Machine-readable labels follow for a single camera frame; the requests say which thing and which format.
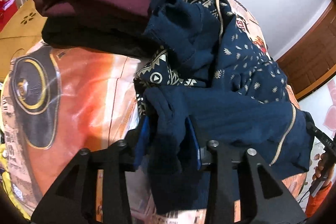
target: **orange sleeve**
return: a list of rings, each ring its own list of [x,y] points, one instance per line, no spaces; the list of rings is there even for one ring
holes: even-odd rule
[[[309,195],[306,212],[305,212],[307,217],[311,217],[316,212],[317,208],[321,205],[322,201],[325,199],[325,197],[329,193],[331,186],[332,184],[330,182],[326,188],[319,190],[314,198],[311,195]]]

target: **red bag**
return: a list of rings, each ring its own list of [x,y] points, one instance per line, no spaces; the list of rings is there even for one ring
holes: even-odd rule
[[[0,31],[17,12],[15,0],[4,1],[0,0]]]

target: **beige drawstring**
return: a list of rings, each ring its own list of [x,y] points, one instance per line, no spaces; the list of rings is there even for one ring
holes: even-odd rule
[[[275,153],[274,159],[272,160],[272,162],[269,164],[269,166],[272,166],[279,158],[280,152],[281,152],[281,148],[282,145],[285,141],[286,136],[288,135],[288,133],[291,131],[291,129],[293,128],[294,122],[295,122],[295,118],[296,118],[296,109],[294,107],[294,105],[292,104],[292,111],[293,111],[293,116],[292,116],[292,121],[291,124],[289,125],[287,131],[285,132],[285,134],[282,136],[278,148],[277,148],[277,152]]]
[[[221,43],[222,41],[222,35],[223,35],[223,18],[222,18],[222,14],[221,14],[221,9],[220,9],[220,5],[219,5],[219,0],[215,0],[216,2],[216,8],[217,8],[217,11],[218,11],[218,15],[219,15],[219,21],[220,21],[220,31],[219,31],[219,43]]]

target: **person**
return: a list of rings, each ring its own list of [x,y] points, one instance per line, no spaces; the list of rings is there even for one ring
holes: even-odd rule
[[[323,153],[321,155],[321,159],[318,162],[318,165],[315,169],[315,174],[313,175],[313,181],[316,180],[317,178],[319,178],[321,176],[321,171],[324,168],[324,164],[327,161],[327,154]],[[316,196],[313,198],[311,195],[309,195],[309,199],[308,199],[308,203],[307,203],[307,207],[306,207],[306,211],[305,214],[307,217],[311,217],[316,210],[318,209],[318,207],[321,205],[322,201],[325,199],[325,197],[327,196],[327,194],[329,193],[332,183],[331,183],[331,178],[333,176],[334,173],[334,167],[333,166],[328,173],[328,177],[325,180],[324,184],[322,185],[321,189],[318,191],[318,193],[316,194]]]

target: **navy blue fabric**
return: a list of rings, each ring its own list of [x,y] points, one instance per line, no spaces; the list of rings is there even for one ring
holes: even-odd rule
[[[197,171],[187,117],[209,138],[255,148],[271,162],[293,119],[287,77],[237,26],[227,0],[220,0],[220,41],[215,0],[152,0],[150,7],[144,36],[160,49],[134,86],[139,113],[155,133],[148,174],[157,212],[206,208],[209,174]],[[296,109],[272,165],[279,179],[308,171],[312,142]]]

